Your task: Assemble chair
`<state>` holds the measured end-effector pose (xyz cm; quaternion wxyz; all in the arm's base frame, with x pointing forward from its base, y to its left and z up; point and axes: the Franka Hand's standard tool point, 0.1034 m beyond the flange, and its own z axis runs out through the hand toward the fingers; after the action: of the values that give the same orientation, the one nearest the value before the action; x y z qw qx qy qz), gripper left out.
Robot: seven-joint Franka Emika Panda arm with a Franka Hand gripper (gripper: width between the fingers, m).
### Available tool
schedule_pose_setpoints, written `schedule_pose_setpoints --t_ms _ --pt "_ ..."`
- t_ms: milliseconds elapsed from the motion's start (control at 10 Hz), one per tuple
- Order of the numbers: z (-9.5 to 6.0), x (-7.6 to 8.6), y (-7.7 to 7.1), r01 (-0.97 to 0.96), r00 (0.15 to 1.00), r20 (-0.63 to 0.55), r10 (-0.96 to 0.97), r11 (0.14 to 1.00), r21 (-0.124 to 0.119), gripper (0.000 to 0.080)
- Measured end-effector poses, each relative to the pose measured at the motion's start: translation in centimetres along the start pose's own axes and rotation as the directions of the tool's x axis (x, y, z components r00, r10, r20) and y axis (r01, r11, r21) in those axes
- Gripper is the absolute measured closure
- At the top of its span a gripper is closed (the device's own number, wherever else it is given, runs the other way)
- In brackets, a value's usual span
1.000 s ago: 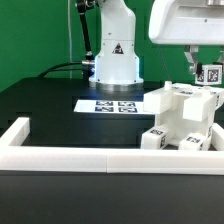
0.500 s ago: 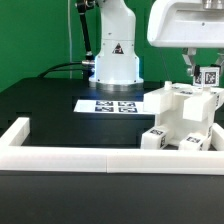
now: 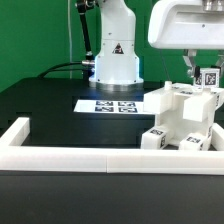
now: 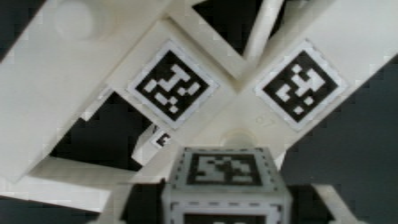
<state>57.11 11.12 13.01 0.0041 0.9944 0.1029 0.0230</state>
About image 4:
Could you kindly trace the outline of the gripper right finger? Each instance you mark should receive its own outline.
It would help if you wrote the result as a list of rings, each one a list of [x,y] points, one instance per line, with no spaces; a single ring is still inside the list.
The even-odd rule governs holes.
[[[289,189],[294,197],[292,224],[367,224],[331,185],[290,185]]]

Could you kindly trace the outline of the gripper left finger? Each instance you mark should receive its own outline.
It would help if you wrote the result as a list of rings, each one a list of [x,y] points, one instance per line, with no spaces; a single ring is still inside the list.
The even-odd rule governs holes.
[[[88,224],[164,224],[162,191],[159,183],[122,183],[111,193],[106,209]]]

